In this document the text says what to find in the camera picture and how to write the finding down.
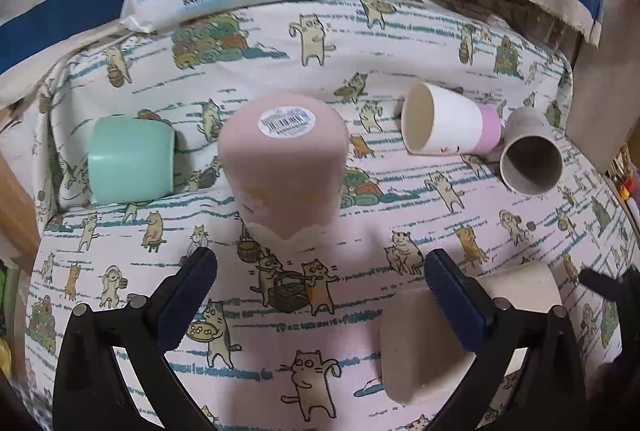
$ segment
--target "gray cup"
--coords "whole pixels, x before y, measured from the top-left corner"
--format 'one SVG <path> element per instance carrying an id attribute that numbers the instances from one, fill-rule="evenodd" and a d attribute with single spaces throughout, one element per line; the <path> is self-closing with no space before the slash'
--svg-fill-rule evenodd
<path id="1" fill-rule="evenodd" d="M 515 110 L 504 127 L 502 180 L 523 195 L 542 195 L 562 177 L 562 153 L 546 119 L 529 106 Z"/>

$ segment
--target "mint green cup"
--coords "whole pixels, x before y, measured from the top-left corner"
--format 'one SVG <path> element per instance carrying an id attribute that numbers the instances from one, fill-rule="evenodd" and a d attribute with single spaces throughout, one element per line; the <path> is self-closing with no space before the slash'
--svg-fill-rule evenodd
<path id="1" fill-rule="evenodd" d="M 172 193 L 174 144 L 174 129 L 164 122 L 98 119 L 89 141 L 89 182 L 96 202 L 142 202 Z"/>

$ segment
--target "white oval label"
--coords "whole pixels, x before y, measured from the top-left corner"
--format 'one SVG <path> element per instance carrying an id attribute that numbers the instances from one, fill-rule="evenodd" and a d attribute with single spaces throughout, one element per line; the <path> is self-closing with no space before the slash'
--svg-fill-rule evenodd
<path id="1" fill-rule="evenodd" d="M 308 134 L 316 125 L 316 116 L 302 106 L 281 106 L 263 112 L 258 129 L 271 138 L 294 138 Z"/>

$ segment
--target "metal bolt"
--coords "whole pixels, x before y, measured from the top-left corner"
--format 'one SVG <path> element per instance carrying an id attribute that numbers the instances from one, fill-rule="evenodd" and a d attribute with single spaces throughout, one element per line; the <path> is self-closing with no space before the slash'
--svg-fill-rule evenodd
<path id="1" fill-rule="evenodd" d="M 140 295 L 132 297 L 131 301 L 129 301 L 129 305 L 131 308 L 142 308 L 146 305 L 146 297 Z"/>
<path id="2" fill-rule="evenodd" d="M 79 305 L 76 305 L 74 307 L 74 316 L 81 316 L 86 312 L 87 306 L 85 305 L 85 303 L 80 303 Z"/>
<path id="3" fill-rule="evenodd" d="M 498 310 L 507 310 L 511 308 L 511 303 L 504 297 L 497 297 L 494 299 L 494 305 Z"/>
<path id="4" fill-rule="evenodd" d="M 556 305 L 551 310 L 553 310 L 556 317 L 563 318 L 566 317 L 566 309 L 563 306 Z"/>

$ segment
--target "cup opening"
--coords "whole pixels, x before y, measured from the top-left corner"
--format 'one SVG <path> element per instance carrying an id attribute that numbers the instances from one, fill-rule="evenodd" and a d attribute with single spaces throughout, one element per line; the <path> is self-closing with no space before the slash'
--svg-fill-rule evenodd
<path id="1" fill-rule="evenodd" d="M 507 148 L 500 167 L 511 188 L 525 195 L 542 195 L 560 180 L 562 155 L 546 138 L 527 135 Z"/>
<path id="2" fill-rule="evenodd" d="M 402 139 L 411 153 L 425 147 L 433 128 L 433 97 L 426 85 L 412 88 L 402 107 Z"/>

